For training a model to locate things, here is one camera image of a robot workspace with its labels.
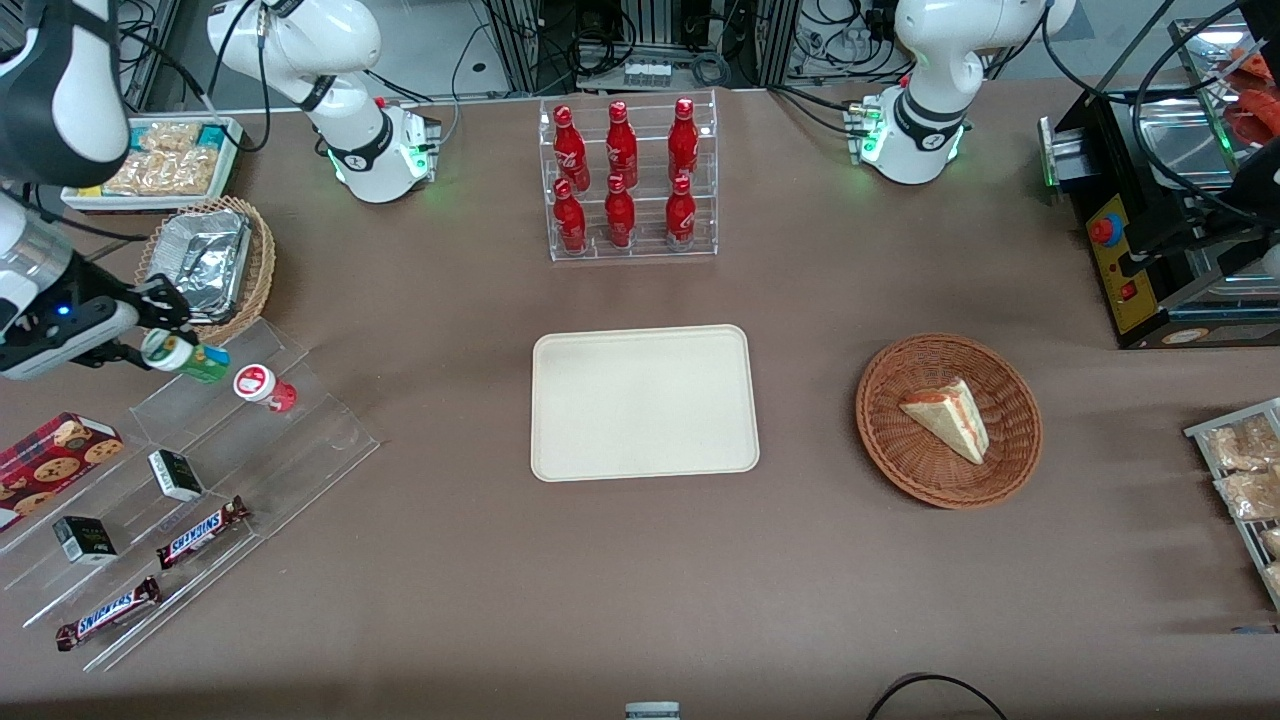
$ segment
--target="coca-cola bottle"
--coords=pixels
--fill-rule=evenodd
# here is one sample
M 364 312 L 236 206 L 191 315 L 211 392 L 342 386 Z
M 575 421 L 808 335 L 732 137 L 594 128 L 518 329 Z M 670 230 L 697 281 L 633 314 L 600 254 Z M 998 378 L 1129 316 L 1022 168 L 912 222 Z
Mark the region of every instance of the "coca-cola bottle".
M 604 200 L 604 214 L 609 218 L 609 242 L 620 250 L 631 247 L 636 234 L 636 204 L 627 192 L 621 173 L 609 176 L 609 196 Z
M 586 214 L 582 213 L 582 204 L 573 197 L 573 187 L 566 178 L 556 178 L 552 186 L 556 190 L 556 205 L 552 214 L 556 215 L 556 229 L 559 231 L 561 245 L 570 255 L 586 252 Z
M 678 174 L 672 181 L 672 193 L 667 199 L 667 246 L 684 252 L 694 243 L 694 213 L 698 204 L 689 195 L 689 176 Z
M 667 152 L 671 156 L 667 173 L 672 182 L 681 173 L 692 176 L 698 169 L 698 126 L 694 124 L 694 101 L 689 97 L 676 100 L 676 122 L 667 136 Z
M 609 135 L 604 138 L 609 154 L 609 173 L 618 173 L 627 187 L 640 182 L 640 155 L 636 150 L 636 131 L 627 120 L 627 104 L 609 102 Z
M 591 172 L 586 169 L 586 143 L 582 133 L 573 127 L 573 111 L 568 105 L 559 105 L 552 111 L 556 118 L 556 164 L 561 174 L 573 183 L 576 192 L 586 192 L 591 187 Z

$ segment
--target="wicker basket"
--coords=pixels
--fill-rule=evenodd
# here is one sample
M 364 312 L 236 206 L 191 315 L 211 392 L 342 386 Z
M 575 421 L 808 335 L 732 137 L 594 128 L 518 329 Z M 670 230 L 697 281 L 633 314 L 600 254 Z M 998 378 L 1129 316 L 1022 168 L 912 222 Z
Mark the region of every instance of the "wicker basket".
M 266 296 L 271 292 L 271 273 L 275 272 L 275 240 L 271 237 L 271 228 L 266 227 L 262 215 L 248 202 L 238 197 L 219 197 L 183 208 L 175 215 L 212 213 L 215 210 L 243 213 L 253 223 L 253 234 L 250 237 L 248 258 L 244 260 L 244 278 L 241 281 L 236 315 L 221 325 L 193 325 L 200 341 L 212 346 L 236 337 L 262 314 Z M 133 275 L 138 283 L 146 281 L 147 268 L 151 266 L 151 254 L 155 252 L 159 237 L 160 228 L 157 227 L 151 233 L 151 240 L 147 241 L 147 246 L 142 251 L 142 263 Z
M 899 407 L 910 392 L 964 378 L 991 438 L 974 465 Z M 1039 409 L 1027 382 L 991 348 L 954 334 L 901 340 L 872 359 L 858 383 L 858 432 L 872 460 L 911 496 L 954 510 L 1009 500 L 1039 462 Z

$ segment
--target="red button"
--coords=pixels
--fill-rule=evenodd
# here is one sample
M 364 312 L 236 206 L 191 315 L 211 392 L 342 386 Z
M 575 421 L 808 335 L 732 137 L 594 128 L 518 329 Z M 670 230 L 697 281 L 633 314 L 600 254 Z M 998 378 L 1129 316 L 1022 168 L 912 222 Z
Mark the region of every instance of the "red button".
M 1102 218 L 1089 225 L 1089 240 L 1097 242 L 1098 245 L 1106 245 L 1111 241 L 1115 232 L 1115 223 L 1112 223 L 1110 218 Z

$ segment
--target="brown tablecloth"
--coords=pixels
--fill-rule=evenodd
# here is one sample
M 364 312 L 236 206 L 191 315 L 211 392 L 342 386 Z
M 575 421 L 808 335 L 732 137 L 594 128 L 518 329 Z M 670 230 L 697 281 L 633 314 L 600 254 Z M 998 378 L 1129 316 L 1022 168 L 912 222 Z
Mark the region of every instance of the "brown tablecloth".
M 1074 97 L 992 83 L 955 164 L 900 187 L 777 99 L 721 92 L 721 255 L 643 268 L 547 259 L 535 102 L 467 106 L 439 181 L 385 206 L 276 115 L 236 182 L 279 246 L 266 316 L 385 446 L 110 673 L 59 670 L 0 594 L 0 702 L 19 703 L 0 716 L 598 719 L 669 698 L 689 720 L 860 717 L 919 670 L 1014 717 L 1275 716 L 1280 638 L 1228 634 L 1275 616 L 1180 430 L 1280 395 L 1280 351 L 1114 350 L 1037 159 L 1037 118 Z M 709 323 L 750 338 L 753 471 L 534 478 L 539 337 Z M 852 428 L 868 359 L 927 331 L 989 345 L 1037 393 L 1043 462 L 1000 507 L 922 506 Z M 0 441 L 165 379 L 5 383 Z M 904 694 L 892 716 L 980 707 Z

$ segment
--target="acrylic bottle rack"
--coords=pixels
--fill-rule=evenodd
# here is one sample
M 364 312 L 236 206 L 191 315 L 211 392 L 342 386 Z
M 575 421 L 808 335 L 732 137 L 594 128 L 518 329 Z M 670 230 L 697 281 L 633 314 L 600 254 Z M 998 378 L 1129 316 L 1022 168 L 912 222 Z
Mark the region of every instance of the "acrylic bottle rack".
M 108 670 L 173 619 L 201 592 L 275 533 L 374 450 L 375 441 L 347 406 L 329 395 L 303 363 L 306 352 L 266 320 L 225 346 L 228 377 L 200 384 L 175 377 L 113 423 L 125 448 L 0 536 L 0 602 L 17 607 L 24 626 L 49 638 L 155 575 L 164 601 L 58 653 L 83 670 Z M 283 414 L 250 405 L 232 392 L 230 377 L 261 363 L 298 391 Z M 147 456 L 180 452 L 205 488 L 196 502 L 160 492 Z M 252 512 L 206 547 L 160 570 L 156 548 L 169 544 L 234 496 Z M 119 557 L 102 566 L 67 561 L 52 523 L 63 515 L 97 518 Z
M 694 100 L 694 124 L 698 126 L 698 169 L 692 176 L 690 195 L 698 204 L 694 215 L 694 240 L 689 250 L 676 252 L 667 246 L 667 199 L 671 197 L 671 178 L 667 169 L 667 135 L 675 120 L 676 100 Z M 716 94 L 712 91 L 684 94 L 636 94 L 625 96 L 631 127 L 636 131 L 640 154 L 640 177 L 631 197 L 636 206 L 636 237 L 627 250 L 620 250 L 608 240 L 608 220 L 604 200 L 608 197 L 609 161 L 604 138 L 609 132 L 608 100 L 581 96 L 541 102 L 539 108 L 539 156 L 543 164 L 543 201 L 547 206 L 547 238 L 552 260 L 655 260 L 716 255 L 719 250 L 719 177 L 716 142 L 719 133 Z M 552 206 L 556 196 L 552 183 L 559 177 L 556 164 L 556 123 L 552 110 L 568 105 L 573 110 L 573 124 L 586 142 L 586 164 L 591 172 L 591 186 L 577 196 L 586 213 L 586 252 L 570 255 L 559 241 Z

